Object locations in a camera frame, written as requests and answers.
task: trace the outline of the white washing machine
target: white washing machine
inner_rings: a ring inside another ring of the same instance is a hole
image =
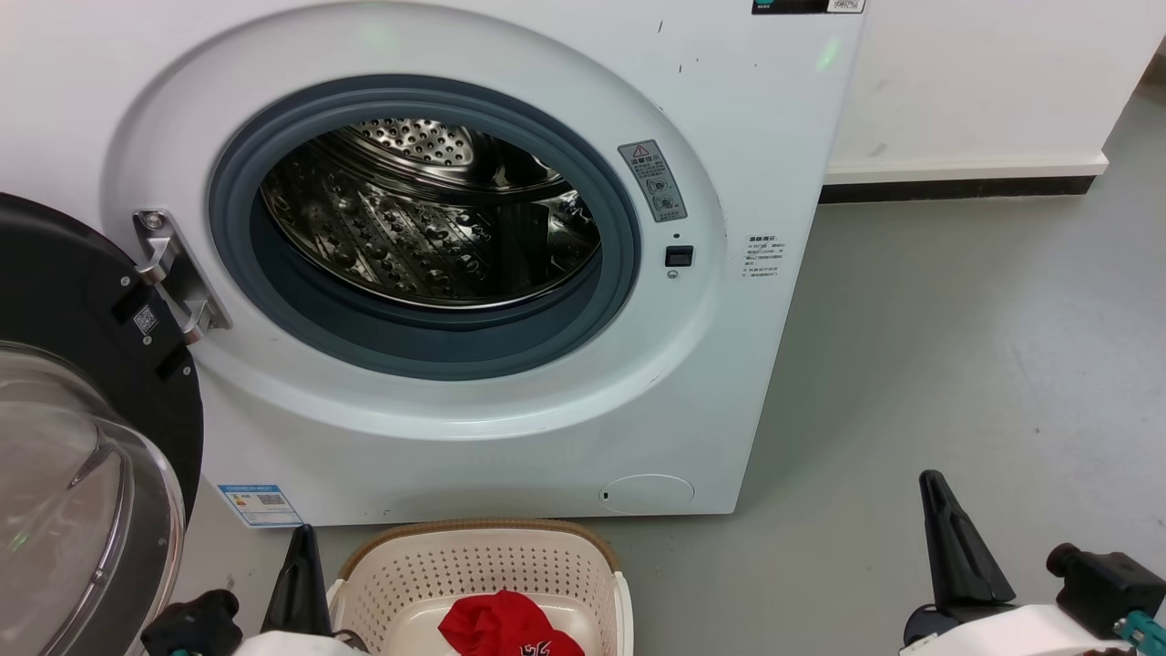
[[[0,341],[188,510],[731,513],[862,9],[6,2]]]

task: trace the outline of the red garment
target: red garment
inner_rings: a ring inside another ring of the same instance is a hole
[[[458,599],[437,630],[462,656],[583,656],[538,604],[508,590]]]

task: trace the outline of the gray floor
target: gray floor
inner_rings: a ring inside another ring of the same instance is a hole
[[[1166,574],[1166,101],[1136,96],[1105,153],[1081,198],[819,211],[738,513],[584,522],[637,653],[895,653],[930,600],[925,468],[1021,601],[1065,541]],[[230,584],[253,633],[287,535],[203,492],[180,598]],[[373,532],[322,530],[325,578]]]

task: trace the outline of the teal connector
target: teal connector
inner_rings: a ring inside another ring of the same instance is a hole
[[[1146,656],[1166,656],[1166,629],[1142,611],[1130,613],[1114,630]]]

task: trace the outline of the laundry basket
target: laundry basket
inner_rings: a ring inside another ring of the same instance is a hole
[[[461,598],[529,597],[585,656],[632,656],[632,600],[616,555],[569,522],[476,520],[385,531],[349,558],[329,590],[332,629],[371,654],[451,656],[437,626]]]

